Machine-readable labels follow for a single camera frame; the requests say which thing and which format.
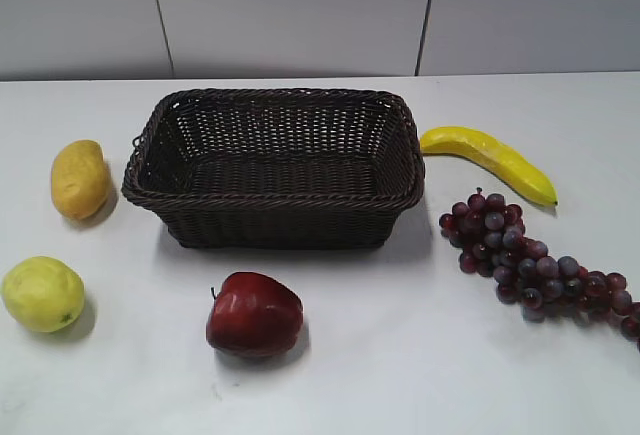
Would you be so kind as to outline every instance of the red apple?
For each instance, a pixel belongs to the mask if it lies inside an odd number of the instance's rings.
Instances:
[[[236,272],[224,281],[207,323],[207,341],[241,357],[268,357],[292,348],[302,328],[302,302],[273,278]]]

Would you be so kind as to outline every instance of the brown wicker basket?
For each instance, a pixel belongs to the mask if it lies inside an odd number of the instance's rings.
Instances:
[[[122,193],[185,247],[376,247],[424,190],[411,112],[387,92],[177,92],[134,146]]]

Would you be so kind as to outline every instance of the artificial banana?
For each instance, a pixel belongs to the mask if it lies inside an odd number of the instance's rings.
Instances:
[[[547,176],[513,148],[492,136],[466,127],[439,127],[420,138],[423,155],[456,155],[489,170],[531,202],[558,204],[556,191]]]

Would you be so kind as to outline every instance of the table surface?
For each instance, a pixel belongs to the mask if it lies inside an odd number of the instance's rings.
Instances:
[[[181,248],[118,196],[73,226],[53,208],[56,153],[100,142],[120,185],[131,140],[164,95],[197,87],[395,92],[420,133],[466,125],[516,147],[555,183],[555,216],[464,160],[426,160],[426,204],[368,252]],[[42,254],[73,267],[89,305],[28,333],[0,313],[2,434],[532,434],[631,432],[640,353],[607,323],[530,324],[494,282],[458,270],[438,216],[475,187],[522,203],[529,236],[640,296],[640,73],[0,84],[0,271]],[[297,292],[308,326],[287,357],[243,364],[204,338],[210,287],[238,270]]]

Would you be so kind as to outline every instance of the yellow mango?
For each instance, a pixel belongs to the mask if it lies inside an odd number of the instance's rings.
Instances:
[[[100,145],[78,140],[56,156],[51,169],[51,199],[72,220],[85,219],[107,200],[111,180]]]

